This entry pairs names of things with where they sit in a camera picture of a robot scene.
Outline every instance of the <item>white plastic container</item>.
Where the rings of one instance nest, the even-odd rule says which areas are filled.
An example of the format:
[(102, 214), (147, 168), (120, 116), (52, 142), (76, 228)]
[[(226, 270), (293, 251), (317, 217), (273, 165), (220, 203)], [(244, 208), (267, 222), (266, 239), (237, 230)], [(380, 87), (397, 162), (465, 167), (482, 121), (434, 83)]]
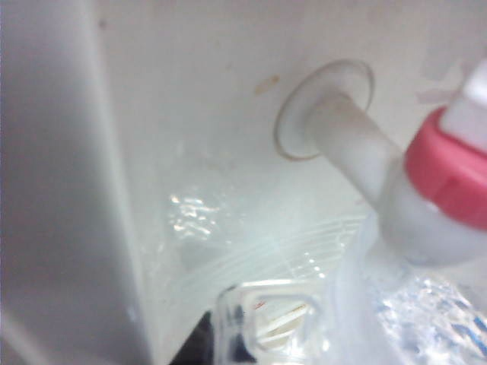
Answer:
[[(319, 278), (303, 245), (345, 245), (363, 204), (331, 164), (276, 153), (283, 100), (364, 59), (369, 114), (405, 146), (482, 57), (486, 18), (475, 1), (5, 2), (2, 307), (46, 353), (165, 365), (229, 284)], [(181, 239), (174, 197), (220, 208), (215, 240)]]

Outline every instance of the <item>black object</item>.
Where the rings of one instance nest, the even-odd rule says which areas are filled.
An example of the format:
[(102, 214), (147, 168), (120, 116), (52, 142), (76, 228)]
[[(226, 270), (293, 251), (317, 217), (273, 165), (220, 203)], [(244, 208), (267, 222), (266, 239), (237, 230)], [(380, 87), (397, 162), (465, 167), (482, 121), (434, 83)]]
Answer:
[[(243, 320), (243, 313), (236, 316), (237, 320)], [(211, 313), (206, 312), (199, 320), (196, 327), (189, 335), (186, 342), (171, 361), (170, 365), (212, 365), (214, 333), (210, 321)], [(242, 335), (237, 335), (231, 341), (231, 354), (233, 361), (237, 363), (256, 363), (253, 357), (245, 348)]]

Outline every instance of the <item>white cap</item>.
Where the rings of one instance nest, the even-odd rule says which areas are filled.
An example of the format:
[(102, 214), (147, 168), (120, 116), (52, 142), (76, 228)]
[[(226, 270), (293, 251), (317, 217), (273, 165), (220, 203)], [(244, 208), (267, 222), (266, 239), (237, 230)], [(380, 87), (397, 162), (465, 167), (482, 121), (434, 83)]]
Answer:
[(487, 153), (487, 59), (466, 80), (440, 121), (443, 132)]

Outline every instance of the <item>pink cap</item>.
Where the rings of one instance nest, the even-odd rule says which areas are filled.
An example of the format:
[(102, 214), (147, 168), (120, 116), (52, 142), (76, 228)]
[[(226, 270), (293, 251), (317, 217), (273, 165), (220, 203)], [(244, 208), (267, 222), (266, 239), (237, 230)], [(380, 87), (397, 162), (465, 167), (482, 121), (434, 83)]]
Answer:
[(432, 112), (406, 152), (406, 173), (416, 190), (448, 217), (487, 230), (487, 154), (444, 134)]

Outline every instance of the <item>white plastic tube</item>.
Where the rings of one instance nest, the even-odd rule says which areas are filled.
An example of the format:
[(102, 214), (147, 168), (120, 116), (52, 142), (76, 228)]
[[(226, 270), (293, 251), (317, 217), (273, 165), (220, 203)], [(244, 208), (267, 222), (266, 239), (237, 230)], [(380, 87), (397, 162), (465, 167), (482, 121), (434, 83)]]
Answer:
[(327, 97), (310, 114), (307, 132), (317, 149), (377, 207), (401, 151), (348, 97)]

